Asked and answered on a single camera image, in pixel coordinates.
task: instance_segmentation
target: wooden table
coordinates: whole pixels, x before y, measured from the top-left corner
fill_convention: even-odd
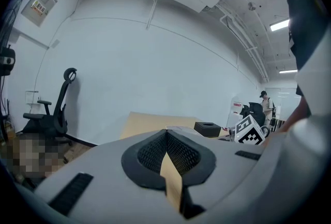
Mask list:
[[[186,126],[194,128],[196,122],[201,122],[201,120],[196,117],[153,115],[131,112],[120,139],[154,130],[166,129],[167,126]],[[226,131],[221,130],[219,137],[223,137],[226,134],[228,134]],[[160,175],[163,176],[166,181],[167,199],[179,211],[180,194],[182,193],[182,177],[176,170],[168,154],[164,156]]]

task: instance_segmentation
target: ceiling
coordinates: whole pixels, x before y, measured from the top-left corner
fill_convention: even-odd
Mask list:
[[[255,11],[248,9],[249,2],[255,4]],[[278,77],[280,70],[296,69],[295,57],[289,50],[288,28],[270,30],[271,24],[289,17],[286,0],[221,0],[220,5],[233,10],[244,22],[247,35],[257,43],[258,52],[272,78]]]

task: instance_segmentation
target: black mesh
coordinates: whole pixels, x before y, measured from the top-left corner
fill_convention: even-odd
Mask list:
[[[138,161],[153,172],[160,173],[164,154],[167,151],[166,134],[157,137],[138,151]]]
[[[200,161],[199,152],[170,134],[168,134],[167,152],[180,175],[191,170]]]

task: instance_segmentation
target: backpack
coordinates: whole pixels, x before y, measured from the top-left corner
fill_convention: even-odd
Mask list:
[[[273,101],[273,117],[276,117],[276,107],[275,107],[274,101]]]

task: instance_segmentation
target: fluorescent light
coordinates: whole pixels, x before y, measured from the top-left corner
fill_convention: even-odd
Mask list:
[[[282,73],[293,73],[293,72],[298,72],[297,69],[292,69],[292,70],[281,70],[279,73],[282,74]]]
[[[270,29],[273,32],[273,31],[276,31],[278,29],[282,29],[284,27],[288,27],[289,26],[289,21],[290,21],[290,19],[287,19],[287,20],[281,21],[279,23],[271,24],[270,25]]]

